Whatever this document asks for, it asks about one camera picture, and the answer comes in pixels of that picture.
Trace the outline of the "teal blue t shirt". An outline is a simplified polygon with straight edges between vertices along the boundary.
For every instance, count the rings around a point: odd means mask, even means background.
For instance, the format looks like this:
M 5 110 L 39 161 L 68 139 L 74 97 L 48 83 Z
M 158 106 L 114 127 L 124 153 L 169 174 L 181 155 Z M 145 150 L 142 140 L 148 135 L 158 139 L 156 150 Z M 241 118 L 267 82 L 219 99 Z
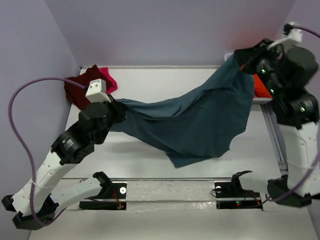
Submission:
M 125 121 L 112 132 L 125 133 L 168 156 L 176 168 L 211 158 L 230 149 L 247 128 L 254 79 L 240 71 L 230 56 L 202 85 L 186 94 L 153 103 L 121 99 Z

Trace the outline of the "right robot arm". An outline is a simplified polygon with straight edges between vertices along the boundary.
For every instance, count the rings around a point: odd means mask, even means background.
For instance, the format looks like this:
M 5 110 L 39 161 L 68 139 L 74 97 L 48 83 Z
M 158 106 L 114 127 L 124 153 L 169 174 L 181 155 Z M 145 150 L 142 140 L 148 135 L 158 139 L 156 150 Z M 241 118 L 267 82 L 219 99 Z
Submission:
M 235 50 L 234 57 L 240 71 L 257 75 L 272 95 L 271 108 L 286 147 L 287 174 L 265 180 L 251 170 L 237 172 L 231 178 L 231 192 L 235 196 L 247 191 L 263 193 L 287 207 L 310 205 L 320 198 L 320 111 L 316 97 L 305 88 L 319 68 L 315 55 L 291 43 L 264 39 Z

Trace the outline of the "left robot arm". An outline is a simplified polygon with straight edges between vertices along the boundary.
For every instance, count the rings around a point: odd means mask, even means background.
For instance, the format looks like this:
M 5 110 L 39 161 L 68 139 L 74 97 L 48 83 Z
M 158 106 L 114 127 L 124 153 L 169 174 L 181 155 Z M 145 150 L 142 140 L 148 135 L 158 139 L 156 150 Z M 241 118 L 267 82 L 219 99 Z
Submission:
M 69 206 L 88 198 L 104 198 L 112 191 L 112 181 L 102 171 L 88 179 L 53 191 L 61 179 L 104 143 L 113 124 L 126 119 L 127 107 L 116 101 L 93 102 L 78 114 L 78 121 L 51 145 L 50 158 L 32 171 L 29 182 L 2 204 L 15 212 L 13 224 L 19 230 L 39 230 L 53 223 Z

